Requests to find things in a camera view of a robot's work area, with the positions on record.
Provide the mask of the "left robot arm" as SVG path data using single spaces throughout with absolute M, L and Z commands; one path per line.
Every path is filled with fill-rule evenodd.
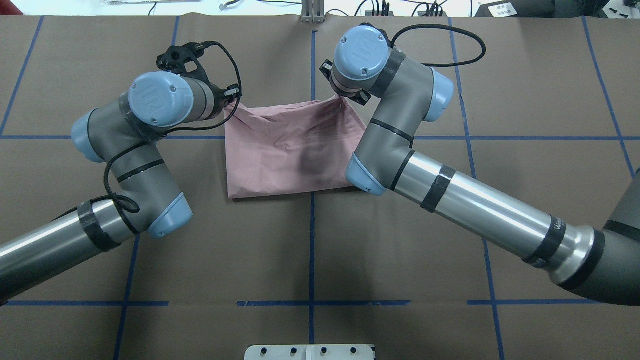
M 205 79 L 151 71 L 78 119 L 71 140 L 89 161 L 105 164 L 106 194 L 2 246 L 2 305 L 136 235 L 160 239 L 186 225 L 192 210 L 157 143 L 186 123 L 214 119 L 242 95 L 241 79 L 221 89 Z

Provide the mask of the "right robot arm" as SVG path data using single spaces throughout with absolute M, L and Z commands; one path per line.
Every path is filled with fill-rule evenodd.
M 599 303 L 640 303 L 639 176 L 620 199 L 602 229 L 570 225 L 457 169 L 414 150 L 422 122 L 438 120 L 455 87 L 437 63 L 421 63 L 396 46 L 411 30 L 438 29 L 486 43 L 473 32 L 450 25 L 421 23 L 392 39 L 370 23 L 350 28 L 332 60 L 320 71 L 336 95 L 366 105 L 379 104 L 350 156 L 345 177 L 361 191 L 392 191 L 437 214 L 522 262 L 546 271 L 551 282 Z

